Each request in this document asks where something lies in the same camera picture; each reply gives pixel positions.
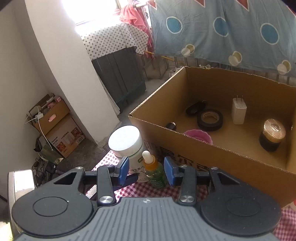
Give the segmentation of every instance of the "red checkered tablecloth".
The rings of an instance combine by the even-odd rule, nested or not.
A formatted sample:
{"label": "red checkered tablecloth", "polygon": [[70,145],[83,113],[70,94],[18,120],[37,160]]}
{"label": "red checkered tablecloth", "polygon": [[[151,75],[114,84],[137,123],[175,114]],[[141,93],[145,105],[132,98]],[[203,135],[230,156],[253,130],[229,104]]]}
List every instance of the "red checkered tablecloth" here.
{"label": "red checkered tablecloth", "polygon": [[[95,171],[98,167],[113,164],[117,165],[119,160],[115,157],[113,151],[107,155],[92,169]],[[178,198],[180,187],[166,187],[162,190],[154,189],[150,183],[134,183],[130,186],[115,191],[115,197],[118,201],[120,197],[164,197],[171,196],[174,200]],[[96,185],[93,186],[86,196],[91,197],[96,192]],[[205,186],[199,186],[197,191],[197,200],[202,200],[207,196]],[[296,211],[290,206],[282,209],[282,217],[279,225],[274,231],[274,235],[280,241],[296,241]]]}

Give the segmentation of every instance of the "dark gray cabinet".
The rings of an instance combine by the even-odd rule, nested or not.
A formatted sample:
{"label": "dark gray cabinet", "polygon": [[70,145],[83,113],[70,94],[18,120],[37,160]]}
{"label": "dark gray cabinet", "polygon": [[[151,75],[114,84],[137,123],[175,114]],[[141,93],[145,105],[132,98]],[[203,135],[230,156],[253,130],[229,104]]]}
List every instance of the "dark gray cabinet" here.
{"label": "dark gray cabinet", "polygon": [[120,111],[145,92],[145,78],[133,47],[94,59],[92,64]]}

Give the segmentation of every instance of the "blue gripper pad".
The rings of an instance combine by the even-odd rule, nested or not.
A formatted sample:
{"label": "blue gripper pad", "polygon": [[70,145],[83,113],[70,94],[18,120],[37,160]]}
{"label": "blue gripper pad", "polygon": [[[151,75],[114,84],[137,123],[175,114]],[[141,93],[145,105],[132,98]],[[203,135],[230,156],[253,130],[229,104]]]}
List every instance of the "blue gripper pad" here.
{"label": "blue gripper pad", "polygon": [[175,185],[174,166],[177,166],[169,157],[164,159],[164,170],[170,186]]}
{"label": "blue gripper pad", "polygon": [[129,158],[126,158],[120,167],[120,172],[118,176],[119,185],[123,186],[126,180],[126,177],[128,175],[128,170],[129,170]]}

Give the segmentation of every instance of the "gray grip surface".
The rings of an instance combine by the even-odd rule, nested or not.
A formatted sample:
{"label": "gray grip surface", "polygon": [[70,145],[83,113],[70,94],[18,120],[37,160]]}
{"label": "gray grip surface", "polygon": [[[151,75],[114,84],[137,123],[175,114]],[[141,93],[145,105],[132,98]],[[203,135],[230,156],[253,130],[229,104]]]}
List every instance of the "gray grip surface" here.
{"label": "gray grip surface", "polygon": [[208,225],[193,207],[164,198],[122,198],[112,207],[101,207],[76,233],[51,239],[21,234],[17,241],[277,241],[272,234],[235,237]]}

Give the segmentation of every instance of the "white power adapter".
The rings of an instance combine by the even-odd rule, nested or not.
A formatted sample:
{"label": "white power adapter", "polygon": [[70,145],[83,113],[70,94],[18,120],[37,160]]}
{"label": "white power adapter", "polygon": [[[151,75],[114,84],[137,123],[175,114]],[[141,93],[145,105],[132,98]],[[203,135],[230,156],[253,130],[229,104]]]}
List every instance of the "white power adapter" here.
{"label": "white power adapter", "polygon": [[231,117],[235,125],[242,125],[246,116],[247,106],[243,98],[233,98]]}
{"label": "white power adapter", "polygon": [[42,117],[43,117],[43,113],[41,113],[40,111],[37,115],[35,115],[35,119],[37,120],[41,119]]}

